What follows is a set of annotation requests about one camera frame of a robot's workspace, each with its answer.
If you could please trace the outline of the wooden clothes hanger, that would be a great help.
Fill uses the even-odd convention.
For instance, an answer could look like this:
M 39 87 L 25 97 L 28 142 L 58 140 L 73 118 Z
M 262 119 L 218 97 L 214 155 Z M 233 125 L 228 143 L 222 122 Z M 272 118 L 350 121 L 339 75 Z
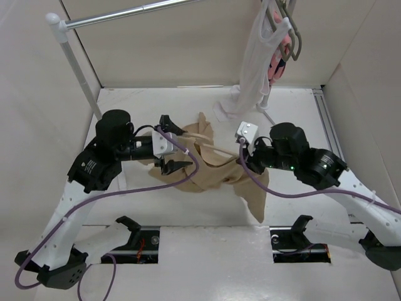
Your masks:
M 229 156 L 237 156 L 237 154 L 234 152 L 231 152 L 229 150 L 225 150 L 225 149 L 215 146 L 213 139 L 211 139 L 208 136 L 205 136 L 202 134 L 190 133 L 190 132 L 184 132 L 182 136 L 194 138 L 196 141 L 198 141 L 200 143 L 200 145 L 203 145 L 204 147 L 209 148 L 213 151 L 218 151 L 223 154 L 227 154 Z

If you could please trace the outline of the beige t shirt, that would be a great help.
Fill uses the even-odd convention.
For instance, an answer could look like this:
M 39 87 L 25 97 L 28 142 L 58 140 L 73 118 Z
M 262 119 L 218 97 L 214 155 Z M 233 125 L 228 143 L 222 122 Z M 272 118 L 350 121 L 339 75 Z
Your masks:
M 214 141 L 212 125 L 204 113 L 199 113 L 196 123 L 184 126 L 185 132 L 202 134 Z M 200 145 L 190 137 L 178 137 L 179 143 L 187 148 L 197 159 L 197 174 L 175 188 L 186 193 L 203 193 L 219 189 L 221 186 L 232 186 L 236 196 L 243 198 L 253 218 L 262 223 L 266 205 L 266 192 L 246 174 L 242 165 L 237 163 L 239 156 L 229 156 Z

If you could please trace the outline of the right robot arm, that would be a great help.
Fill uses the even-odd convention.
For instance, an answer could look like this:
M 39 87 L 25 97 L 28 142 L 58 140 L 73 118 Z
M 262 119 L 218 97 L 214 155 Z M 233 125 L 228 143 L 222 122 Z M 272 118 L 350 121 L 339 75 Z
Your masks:
M 301 215 L 281 235 L 272 235 L 276 251 L 293 256 L 315 245 L 336 245 L 365 255 L 385 270 L 400 269 L 400 210 L 367 188 L 346 162 L 330 150 L 310 147 L 303 129 L 289 122 L 271 127 L 269 145 L 258 134 L 258 127 L 248 122 L 241 123 L 236 137 L 241 165 L 263 191 L 286 199 L 324 194 L 356 219 L 354 223 L 331 224 Z M 255 178 L 268 168 L 292 172 L 313 191 L 283 194 L 269 189 Z

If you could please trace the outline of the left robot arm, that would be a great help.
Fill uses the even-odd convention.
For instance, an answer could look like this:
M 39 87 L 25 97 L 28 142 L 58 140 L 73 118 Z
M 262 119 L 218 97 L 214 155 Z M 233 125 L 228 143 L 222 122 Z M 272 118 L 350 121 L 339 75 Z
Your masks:
M 163 115 L 150 135 L 137 136 L 128 112 L 105 112 L 95 125 L 95 137 L 70 167 L 63 195 L 40 240 L 34 248 L 16 255 L 14 261 L 19 270 L 15 285 L 21 290 L 38 285 L 68 290 L 81 281 L 90 265 L 101 262 L 110 251 L 120 246 L 136 247 L 141 226 L 126 216 L 87 240 L 76 241 L 76 237 L 95 201 L 167 188 L 161 185 L 108 192 L 122 172 L 123 162 L 151 159 L 163 175 L 191 165 L 198 169 L 193 153 L 178 143 L 177 138 L 183 133 Z

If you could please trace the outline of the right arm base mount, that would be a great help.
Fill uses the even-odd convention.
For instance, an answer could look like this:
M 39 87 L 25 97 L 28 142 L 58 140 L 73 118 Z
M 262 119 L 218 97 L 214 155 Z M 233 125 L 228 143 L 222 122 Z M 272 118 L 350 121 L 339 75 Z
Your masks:
M 289 226 L 271 227 L 269 230 L 274 263 L 331 263 L 326 244 L 310 243 Z

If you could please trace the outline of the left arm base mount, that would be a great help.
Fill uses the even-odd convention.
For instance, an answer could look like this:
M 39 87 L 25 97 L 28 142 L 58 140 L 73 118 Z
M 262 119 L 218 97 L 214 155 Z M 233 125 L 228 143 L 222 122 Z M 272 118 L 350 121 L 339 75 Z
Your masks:
M 158 264 L 160 227 L 145 226 L 137 236 L 131 235 L 128 243 L 110 251 L 117 264 Z

